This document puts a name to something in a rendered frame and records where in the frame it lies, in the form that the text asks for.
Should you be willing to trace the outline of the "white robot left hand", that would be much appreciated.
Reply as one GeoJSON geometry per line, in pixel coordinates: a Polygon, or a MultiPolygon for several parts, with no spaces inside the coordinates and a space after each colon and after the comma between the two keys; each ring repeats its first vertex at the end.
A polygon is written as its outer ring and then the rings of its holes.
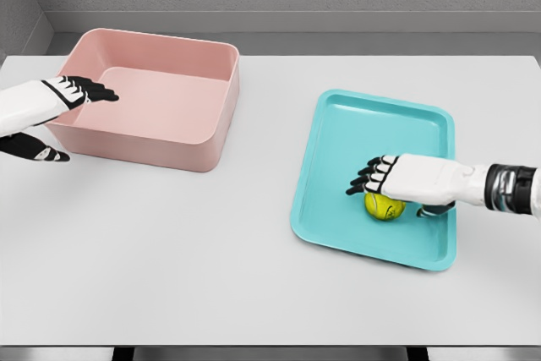
{"type": "Polygon", "coordinates": [[[67,153],[24,131],[85,103],[118,100],[114,90],[80,76],[31,80],[0,90],[0,152],[29,161],[67,162],[67,153]]]}

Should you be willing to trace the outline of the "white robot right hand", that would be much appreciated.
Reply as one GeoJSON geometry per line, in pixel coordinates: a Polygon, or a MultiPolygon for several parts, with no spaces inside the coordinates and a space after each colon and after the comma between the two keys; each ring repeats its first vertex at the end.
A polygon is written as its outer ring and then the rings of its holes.
{"type": "Polygon", "coordinates": [[[420,204],[417,216],[441,216],[455,207],[471,167],[457,161],[412,154],[377,156],[358,171],[346,194],[381,194],[420,204]]]}

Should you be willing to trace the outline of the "yellow-green tennis ball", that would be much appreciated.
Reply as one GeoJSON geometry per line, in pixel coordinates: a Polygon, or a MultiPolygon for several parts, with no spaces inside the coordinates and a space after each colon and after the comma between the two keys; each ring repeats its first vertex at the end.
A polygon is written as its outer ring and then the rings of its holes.
{"type": "Polygon", "coordinates": [[[382,194],[367,193],[364,196],[364,206],[373,218],[388,222],[400,217],[407,204],[402,200],[394,200],[382,194]]]}

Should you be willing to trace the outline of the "blue rectangular tray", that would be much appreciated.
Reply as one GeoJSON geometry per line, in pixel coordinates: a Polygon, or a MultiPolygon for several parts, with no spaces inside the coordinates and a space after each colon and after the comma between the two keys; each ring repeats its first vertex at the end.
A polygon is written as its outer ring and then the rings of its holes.
{"type": "Polygon", "coordinates": [[[290,224],[302,240],[426,271],[456,258],[456,213],[421,218],[407,204],[395,220],[373,218],[362,194],[347,189],[369,160],[403,153],[452,158],[455,126],[437,107],[346,90],[316,105],[290,224]]]}

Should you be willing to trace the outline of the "pink rectangular basket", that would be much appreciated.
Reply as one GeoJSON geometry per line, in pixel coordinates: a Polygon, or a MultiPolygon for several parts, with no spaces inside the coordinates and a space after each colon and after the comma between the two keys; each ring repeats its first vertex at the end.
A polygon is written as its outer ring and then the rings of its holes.
{"type": "Polygon", "coordinates": [[[46,126],[69,152],[208,172],[237,104],[239,59],[224,42],[90,30],[59,73],[102,83],[119,99],[85,104],[46,126]]]}

